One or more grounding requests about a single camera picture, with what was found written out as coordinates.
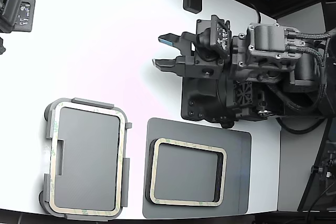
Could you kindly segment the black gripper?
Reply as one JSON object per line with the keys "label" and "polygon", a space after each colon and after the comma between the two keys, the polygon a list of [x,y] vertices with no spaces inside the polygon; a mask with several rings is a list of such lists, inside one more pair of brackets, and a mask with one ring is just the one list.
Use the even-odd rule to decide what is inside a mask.
{"label": "black gripper", "polygon": [[[192,43],[195,46],[195,66],[200,68],[203,78],[219,79],[223,70],[230,65],[232,46],[230,40],[218,40],[211,45],[209,41],[194,42],[194,34],[183,32],[180,36],[168,33],[160,35],[158,41],[174,47],[181,54],[192,53]],[[177,56],[174,59],[152,59],[153,65],[161,72],[174,73],[177,76],[186,75],[185,56]]]}

